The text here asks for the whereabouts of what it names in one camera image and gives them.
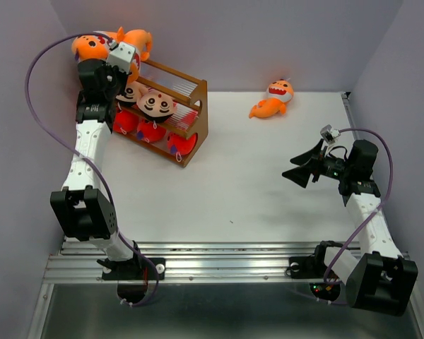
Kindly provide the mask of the boy doll black hair front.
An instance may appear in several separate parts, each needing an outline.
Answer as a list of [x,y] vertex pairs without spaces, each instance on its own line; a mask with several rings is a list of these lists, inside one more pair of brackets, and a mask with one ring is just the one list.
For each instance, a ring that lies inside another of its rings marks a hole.
[[123,95],[116,96],[117,102],[119,105],[124,107],[132,107],[137,104],[137,102],[144,95],[146,87],[140,84],[137,81],[130,83],[124,90]]

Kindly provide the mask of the boy doll table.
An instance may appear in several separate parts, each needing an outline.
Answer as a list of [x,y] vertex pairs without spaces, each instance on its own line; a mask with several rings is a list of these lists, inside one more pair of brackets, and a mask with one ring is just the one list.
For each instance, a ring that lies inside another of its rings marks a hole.
[[177,112],[177,105],[165,93],[149,90],[137,102],[137,107],[146,120],[157,124],[167,121]]

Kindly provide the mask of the red shark plush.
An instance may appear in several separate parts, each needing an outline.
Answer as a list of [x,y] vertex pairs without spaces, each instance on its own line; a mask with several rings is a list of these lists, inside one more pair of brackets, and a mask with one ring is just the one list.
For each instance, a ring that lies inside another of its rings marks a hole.
[[140,118],[125,109],[118,109],[114,120],[113,131],[121,134],[133,133],[137,130]]
[[190,154],[194,149],[197,141],[197,134],[192,135],[190,138],[183,138],[182,136],[170,132],[167,136],[167,150],[173,155],[177,162],[181,162],[185,155]]
[[136,137],[140,141],[155,143],[161,141],[167,130],[152,121],[141,120],[136,129]]

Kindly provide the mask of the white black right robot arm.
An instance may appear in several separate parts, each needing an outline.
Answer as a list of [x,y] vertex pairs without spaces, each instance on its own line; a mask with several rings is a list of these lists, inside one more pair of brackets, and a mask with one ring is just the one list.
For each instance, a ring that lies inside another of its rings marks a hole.
[[309,256],[290,259],[286,269],[293,279],[323,278],[310,289],[316,298],[335,302],[343,290],[346,304],[355,309],[402,316],[418,277],[414,261],[403,256],[394,243],[382,213],[382,199],[372,180],[378,148],[356,140],[344,158],[328,152],[323,141],[291,159],[294,168],[283,177],[305,188],[321,176],[338,181],[338,192],[355,224],[360,258],[348,243],[322,241]]

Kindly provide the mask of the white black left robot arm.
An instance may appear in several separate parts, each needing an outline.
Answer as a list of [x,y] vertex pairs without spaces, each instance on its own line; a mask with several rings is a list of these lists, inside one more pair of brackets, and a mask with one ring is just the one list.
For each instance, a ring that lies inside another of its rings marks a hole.
[[119,231],[109,186],[101,172],[105,147],[113,132],[115,99],[125,91],[131,62],[87,59],[77,66],[81,90],[76,103],[76,144],[62,188],[50,205],[67,237],[89,242],[105,252],[101,261],[115,280],[154,274],[158,264],[143,256],[137,243]]

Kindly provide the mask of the orange shark plush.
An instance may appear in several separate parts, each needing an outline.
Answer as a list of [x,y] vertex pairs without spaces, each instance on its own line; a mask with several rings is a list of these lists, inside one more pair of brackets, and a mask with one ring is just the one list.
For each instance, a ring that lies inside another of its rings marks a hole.
[[251,108],[249,118],[267,119],[276,114],[284,115],[293,97],[294,89],[288,80],[274,81],[266,89],[266,97]]
[[94,35],[81,35],[77,37],[71,44],[71,51],[77,62],[86,59],[106,60],[110,42],[116,38],[115,32],[95,31]]
[[125,42],[136,48],[136,54],[132,60],[127,81],[127,83],[132,83],[139,77],[141,62],[148,60],[150,57],[153,46],[152,34],[142,29],[125,32],[124,28],[120,27],[117,32],[112,34],[112,38],[117,42]]

